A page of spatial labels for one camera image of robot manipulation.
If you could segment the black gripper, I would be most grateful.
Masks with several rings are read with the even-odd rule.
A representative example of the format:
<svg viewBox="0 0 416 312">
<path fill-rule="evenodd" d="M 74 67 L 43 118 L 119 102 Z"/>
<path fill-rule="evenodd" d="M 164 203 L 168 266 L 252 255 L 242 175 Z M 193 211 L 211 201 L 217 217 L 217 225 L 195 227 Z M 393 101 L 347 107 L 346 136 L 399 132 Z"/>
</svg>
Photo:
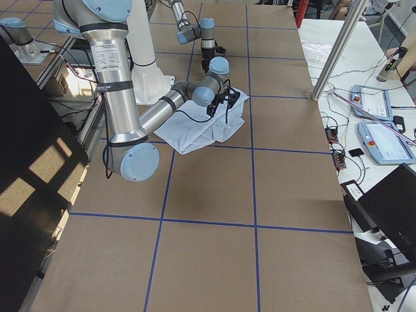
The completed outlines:
<svg viewBox="0 0 416 312">
<path fill-rule="evenodd" d="M 201 65 L 204 73 L 209 71 L 210 61 L 215 57 L 215 48 L 202 48 L 201 49 Z"/>
<path fill-rule="evenodd" d="M 223 104 L 223 102 L 227 99 L 228 95 L 226 93 L 224 94 L 218 94 L 214 97 L 213 101 L 209 106 L 206 108 L 206 114 L 208 116 L 214 116 L 215 112 L 220 104 Z"/>
</svg>

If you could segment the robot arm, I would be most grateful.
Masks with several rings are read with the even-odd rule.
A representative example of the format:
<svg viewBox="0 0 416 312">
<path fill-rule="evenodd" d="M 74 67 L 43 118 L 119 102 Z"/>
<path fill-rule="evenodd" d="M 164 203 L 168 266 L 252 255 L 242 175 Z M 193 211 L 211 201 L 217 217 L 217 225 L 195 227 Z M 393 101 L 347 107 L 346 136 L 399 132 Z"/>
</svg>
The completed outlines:
<svg viewBox="0 0 416 312">
<path fill-rule="evenodd" d="M 56 30 L 85 39 L 94 60 L 96 90 L 105 102 L 103 163 L 134 182 L 151 177 L 159 152 L 149 135 L 186 101 L 215 109 L 231 97 L 229 64 L 210 57 L 202 79 L 169 82 L 158 68 L 144 1 L 55 1 Z"/>
<path fill-rule="evenodd" d="M 177 24 L 177 39 L 181 45 L 201 40 L 201 66 L 205 73 L 209 70 L 210 61 L 215 57 L 217 43 L 215 40 L 215 21 L 213 18 L 196 20 L 193 25 L 187 18 L 187 11 L 180 0 L 168 1 Z"/>
</svg>

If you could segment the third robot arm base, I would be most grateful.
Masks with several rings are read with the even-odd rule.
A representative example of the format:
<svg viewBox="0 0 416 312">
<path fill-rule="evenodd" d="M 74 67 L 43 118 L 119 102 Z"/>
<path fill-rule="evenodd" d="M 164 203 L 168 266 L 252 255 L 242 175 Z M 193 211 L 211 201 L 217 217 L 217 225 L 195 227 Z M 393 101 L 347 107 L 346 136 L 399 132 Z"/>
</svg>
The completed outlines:
<svg viewBox="0 0 416 312">
<path fill-rule="evenodd" d="M 14 54 L 24 65 L 40 65 L 49 53 L 49 51 L 41 52 L 26 25 L 19 18 L 1 19 L 1 38 L 9 46 L 17 47 Z"/>
</svg>

